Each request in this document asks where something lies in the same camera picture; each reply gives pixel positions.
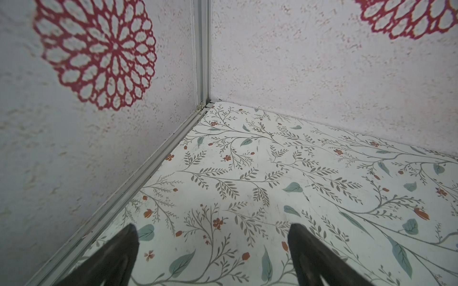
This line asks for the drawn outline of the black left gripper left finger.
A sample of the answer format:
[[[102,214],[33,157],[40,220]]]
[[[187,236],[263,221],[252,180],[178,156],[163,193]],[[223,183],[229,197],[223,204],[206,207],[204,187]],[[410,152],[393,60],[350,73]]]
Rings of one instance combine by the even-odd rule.
[[[127,225],[58,286],[126,286],[139,249],[137,229]]]

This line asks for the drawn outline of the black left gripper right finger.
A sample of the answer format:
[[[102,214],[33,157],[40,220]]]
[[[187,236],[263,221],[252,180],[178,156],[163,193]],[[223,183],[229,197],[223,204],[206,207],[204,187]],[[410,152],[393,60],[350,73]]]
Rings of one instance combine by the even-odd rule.
[[[301,286],[370,286],[363,276],[321,243],[304,225],[292,224],[287,242]]]

